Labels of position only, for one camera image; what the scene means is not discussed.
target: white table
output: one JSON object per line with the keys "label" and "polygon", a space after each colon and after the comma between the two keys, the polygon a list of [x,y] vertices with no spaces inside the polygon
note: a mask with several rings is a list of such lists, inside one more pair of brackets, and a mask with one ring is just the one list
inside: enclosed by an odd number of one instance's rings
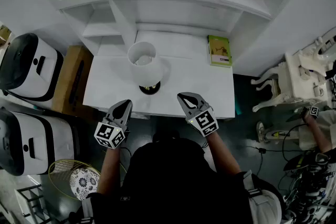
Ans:
{"label": "white table", "polygon": [[158,31],[139,31],[136,42],[151,42],[164,66],[160,90],[145,95],[133,82],[126,54],[95,56],[84,105],[107,111],[115,103],[131,99],[133,112],[149,115],[185,116],[178,100],[180,92],[200,94],[217,118],[235,116],[232,68],[214,67],[207,62],[206,37]]}

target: human forearm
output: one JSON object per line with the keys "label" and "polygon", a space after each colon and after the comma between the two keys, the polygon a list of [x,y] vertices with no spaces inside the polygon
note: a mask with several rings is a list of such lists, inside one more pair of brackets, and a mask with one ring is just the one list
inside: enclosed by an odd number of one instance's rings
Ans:
{"label": "human forearm", "polygon": [[110,196],[120,188],[120,149],[108,149],[105,155],[97,192]]}
{"label": "human forearm", "polygon": [[332,144],[331,142],[326,138],[326,136],[322,133],[321,129],[319,128],[316,120],[309,116],[309,118],[306,118],[306,123],[312,132],[314,139],[322,153],[328,152],[332,150]]}
{"label": "human forearm", "polygon": [[236,159],[217,132],[213,132],[208,135],[206,139],[209,143],[211,154],[218,173],[236,175],[242,171],[240,170]]}

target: yellow wire basket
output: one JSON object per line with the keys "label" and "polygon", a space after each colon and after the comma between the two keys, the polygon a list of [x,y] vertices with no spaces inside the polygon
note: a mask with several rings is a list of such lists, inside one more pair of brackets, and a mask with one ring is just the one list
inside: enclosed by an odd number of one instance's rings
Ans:
{"label": "yellow wire basket", "polygon": [[74,159],[60,159],[55,161],[50,165],[48,170],[48,176],[53,186],[65,196],[75,200],[78,200],[78,198],[71,190],[70,176],[79,168],[90,168],[100,175],[100,173],[90,164],[76,161]]}

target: black lamp base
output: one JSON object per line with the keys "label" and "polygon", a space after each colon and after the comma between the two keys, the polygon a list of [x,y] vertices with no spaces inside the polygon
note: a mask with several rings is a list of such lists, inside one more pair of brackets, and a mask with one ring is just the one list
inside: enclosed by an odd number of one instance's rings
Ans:
{"label": "black lamp base", "polygon": [[160,86],[161,86],[161,83],[158,82],[157,85],[155,85],[155,88],[153,87],[149,87],[149,90],[146,90],[145,87],[141,87],[139,86],[140,90],[144,93],[144,94],[147,94],[147,95],[152,95],[152,94],[155,94],[158,92],[158,90],[160,89]]}

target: book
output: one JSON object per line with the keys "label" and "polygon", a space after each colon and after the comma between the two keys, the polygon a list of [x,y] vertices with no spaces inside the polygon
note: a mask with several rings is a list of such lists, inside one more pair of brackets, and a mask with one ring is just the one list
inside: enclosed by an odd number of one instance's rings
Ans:
{"label": "book", "polygon": [[229,40],[225,37],[208,36],[209,61],[212,66],[230,67],[232,58]]}

